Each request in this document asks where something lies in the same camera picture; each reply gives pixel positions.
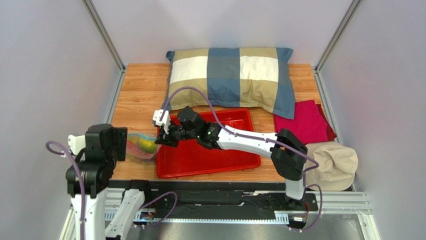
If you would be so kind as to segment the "clear zip top bag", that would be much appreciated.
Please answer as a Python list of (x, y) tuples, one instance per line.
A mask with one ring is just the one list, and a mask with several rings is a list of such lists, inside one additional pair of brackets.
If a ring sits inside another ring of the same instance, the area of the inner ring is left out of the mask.
[(152, 134), (129, 133), (127, 135), (126, 158), (140, 163), (155, 163), (161, 148)]

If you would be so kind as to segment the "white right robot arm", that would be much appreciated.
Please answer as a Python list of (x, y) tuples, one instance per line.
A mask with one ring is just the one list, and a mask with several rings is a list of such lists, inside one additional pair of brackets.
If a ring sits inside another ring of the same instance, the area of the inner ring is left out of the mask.
[(177, 148), (181, 141), (194, 140), (208, 150), (235, 150), (269, 158), (276, 172), (285, 179), (286, 196), (293, 201), (304, 199), (307, 148), (289, 130), (259, 133), (236, 129), (219, 121), (207, 122), (188, 106), (177, 117), (179, 124), (174, 124), (167, 110), (154, 111), (152, 122), (158, 128), (156, 144)]

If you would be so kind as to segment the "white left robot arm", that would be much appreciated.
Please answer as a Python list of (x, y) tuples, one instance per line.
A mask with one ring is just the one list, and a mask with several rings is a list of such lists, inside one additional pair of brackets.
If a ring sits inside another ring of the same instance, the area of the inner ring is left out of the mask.
[(147, 180), (130, 180), (115, 216), (105, 224), (108, 186), (117, 162), (126, 158), (127, 137), (126, 127), (107, 123), (92, 125), (84, 135), (68, 136), (75, 160), (65, 178), (78, 240), (125, 240), (139, 208), (152, 199)]

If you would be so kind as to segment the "yellow green fake mango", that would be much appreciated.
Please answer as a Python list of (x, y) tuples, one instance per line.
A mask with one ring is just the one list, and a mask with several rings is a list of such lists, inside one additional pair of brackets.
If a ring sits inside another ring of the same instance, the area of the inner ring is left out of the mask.
[(154, 154), (158, 149), (158, 146), (153, 138), (140, 137), (137, 141), (137, 146), (141, 151), (144, 151), (148, 154)]

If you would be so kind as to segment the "red plastic tray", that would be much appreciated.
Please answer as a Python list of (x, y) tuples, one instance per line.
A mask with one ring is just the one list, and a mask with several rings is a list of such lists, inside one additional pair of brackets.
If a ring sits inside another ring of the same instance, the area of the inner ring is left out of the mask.
[[(247, 108), (216, 111), (220, 122), (229, 127), (253, 131)], [(239, 150), (206, 149), (195, 139), (181, 141), (177, 148), (161, 146), (156, 158), (156, 175), (160, 179), (212, 174), (257, 168), (261, 156)]]

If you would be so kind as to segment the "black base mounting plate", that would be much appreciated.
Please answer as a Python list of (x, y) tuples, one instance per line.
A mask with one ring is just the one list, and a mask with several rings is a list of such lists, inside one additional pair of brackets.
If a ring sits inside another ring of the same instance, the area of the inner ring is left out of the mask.
[(272, 220), (276, 211), (319, 210), (312, 192), (300, 203), (291, 202), (283, 182), (112, 180), (109, 187), (144, 191), (154, 217), (169, 220)]

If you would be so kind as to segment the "checkered blue beige pillow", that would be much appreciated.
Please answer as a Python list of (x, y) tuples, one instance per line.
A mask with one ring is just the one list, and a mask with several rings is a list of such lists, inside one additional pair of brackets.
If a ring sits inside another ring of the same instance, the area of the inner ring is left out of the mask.
[(170, 50), (163, 109), (221, 106), (262, 108), (285, 119), (295, 115), (287, 47)]

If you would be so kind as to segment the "magenta folded cloth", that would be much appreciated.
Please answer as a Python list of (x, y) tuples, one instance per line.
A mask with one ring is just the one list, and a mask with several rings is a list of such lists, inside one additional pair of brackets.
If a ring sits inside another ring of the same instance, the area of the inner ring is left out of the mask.
[(294, 118), (273, 116), (275, 131), (290, 130), (303, 144), (328, 142), (327, 124), (319, 114), (314, 100), (295, 103)]

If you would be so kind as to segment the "dark red cloth underneath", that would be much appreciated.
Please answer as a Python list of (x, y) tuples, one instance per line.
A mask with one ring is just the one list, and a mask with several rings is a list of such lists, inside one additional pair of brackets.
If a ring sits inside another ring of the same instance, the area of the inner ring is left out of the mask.
[(333, 130), (333, 128), (329, 124), (329, 122), (328, 122), (328, 120), (327, 120), (327, 118), (325, 116), (325, 113), (323, 111), (323, 108), (322, 108), (321, 104), (316, 104), (316, 107), (318, 109), (319, 114), (321, 115), (321, 117), (323, 118), (323, 120), (326, 123), (325, 132), (326, 132), (327, 140), (328, 141), (334, 141), (336, 139), (336, 137), (337, 137), (337, 134), (335, 133), (335, 131)]

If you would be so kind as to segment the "beige bucket hat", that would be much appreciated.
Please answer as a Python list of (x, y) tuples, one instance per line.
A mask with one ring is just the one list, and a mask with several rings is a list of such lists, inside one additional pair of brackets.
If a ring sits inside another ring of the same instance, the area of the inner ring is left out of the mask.
[(354, 149), (335, 141), (308, 143), (307, 156), (318, 162), (319, 167), (307, 171), (305, 184), (319, 185), (323, 191), (339, 192), (348, 189), (354, 179), (359, 159)]

